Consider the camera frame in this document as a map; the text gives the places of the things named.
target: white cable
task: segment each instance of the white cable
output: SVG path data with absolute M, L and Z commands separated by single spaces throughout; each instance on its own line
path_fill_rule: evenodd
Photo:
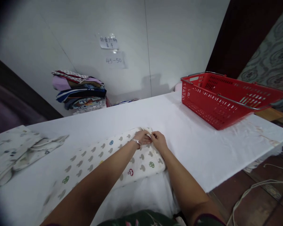
M 272 166 L 275 166 L 275 165 L 273 165 L 273 164 L 264 164 L 264 166 L 263 166 L 263 167 L 265 168 L 265 166 L 266 166 L 266 165 L 272 165 Z
M 259 182 L 259 183 L 256 183 L 256 184 L 253 184 L 249 189 L 247 189 L 242 197 L 240 198 L 240 200 L 238 202 L 236 202 L 235 206 L 233 207 L 233 211 L 232 211 L 232 214 L 230 215 L 230 218 L 227 222 L 226 225 L 229 225 L 230 223 L 230 220 L 233 218 L 233 223 L 234 223 L 234 226 L 236 226 L 236 223 L 235 223 L 235 217 L 234 217 L 234 212 L 235 210 L 238 208 L 238 206 L 240 205 L 242 199 L 255 187 L 258 187 L 258 186 L 261 186 L 261 185 L 264 185 L 264 184 L 283 184 L 283 181 L 278 181 L 278 180 L 265 180 L 265 181 L 262 181 L 262 182 Z

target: white tablecloth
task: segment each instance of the white tablecloth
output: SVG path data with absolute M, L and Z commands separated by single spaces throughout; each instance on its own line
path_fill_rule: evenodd
M 283 128 L 255 115 L 217 131 L 181 103 L 181 92 L 139 100 L 29 126 L 48 137 L 69 134 L 64 145 L 0 187 L 0 215 L 10 225 L 36 225 L 44 200 L 72 152 L 135 127 L 161 131 L 179 161 L 209 192 L 276 146 L 283 145 Z M 178 211 L 168 173 L 139 180 L 111 192 L 92 225 L 151 209 L 172 216 Z

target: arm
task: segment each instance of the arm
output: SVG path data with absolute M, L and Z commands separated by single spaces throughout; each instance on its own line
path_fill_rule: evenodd
M 175 196 L 189 225 L 194 225 L 203 213 L 210 213 L 223 221 L 213 201 L 169 150 L 164 135 L 157 131 L 151 134 L 151 138 L 166 163 Z
M 151 143 L 146 133 L 139 131 L 134 138 L 141 144 Z M 89 226 L 138 148 L 140 148 L 138 143 L 130 141 L 102 162 L 74 187 L 40 226 L 50 223 L 61 226 Z

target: baby blanket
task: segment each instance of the baby blanket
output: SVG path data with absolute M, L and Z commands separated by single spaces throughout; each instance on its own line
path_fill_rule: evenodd
M 25 126 L 0 134 L 0 186 L 6 184 L 13 171 L 19 171 L 61 146 L 68 137 L 42 137 Z
M 135 128 L 106 140 L 93 143 L 88 147 L 74 152 L 69 162 L 64 164 L 64 172 L 54 182 L 52 190 L 44 201 L 39 217 L 40 224 L 60 201 L 91 171 L 106 160 L 122 146 L 128 143 L 136 132 L 142 128 Z M 165 163 L 153 144 L 142 145 L 136 150 L 112 189 L 122 187 L 138 179 L 158 174 L 165 170 Z

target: woman's left hand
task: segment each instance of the woman's left hand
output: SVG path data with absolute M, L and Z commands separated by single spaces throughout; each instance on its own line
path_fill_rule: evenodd
M 137 139 L 141 143 L 141 145 L 152 143 L 151 138 L 146 134 L 148 134 L 148 132 L 145 130 L 138 131 L 133 139 Z

